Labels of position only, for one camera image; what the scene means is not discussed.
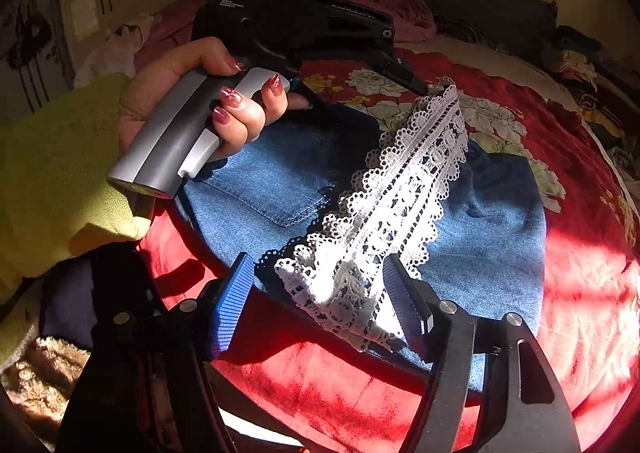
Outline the left hand red nails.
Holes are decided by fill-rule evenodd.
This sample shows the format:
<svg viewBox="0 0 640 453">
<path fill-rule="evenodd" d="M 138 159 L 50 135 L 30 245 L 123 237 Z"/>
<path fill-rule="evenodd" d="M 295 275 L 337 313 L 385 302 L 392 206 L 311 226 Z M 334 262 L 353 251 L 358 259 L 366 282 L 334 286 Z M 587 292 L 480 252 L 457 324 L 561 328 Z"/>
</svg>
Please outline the left hand red nails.
<svg viewBox="0 0 640 453">
<path fill-rule="evenodd" d="M 243 63 L 215 37 L 192 41 L 163 54 L 122 89 L 118 120 L 122 152 L 128 150 L 169 90 L 182 76 L 199 67 L 213 76 L 222 77 L 233 76 L 244 69 Z M 229 88 L 222 89 L 220 103 L 213 107 L 210 117 L 221 142 L 209 159 L 216 161 L 239 153 L 244 145 L 256 141 L 262 130 L 284 113 L 308 107 L 309 103 L 303 96 L 286 93 L 282 79 L 277 76 L 265 82 L 258 101 Z"/>
</svg>

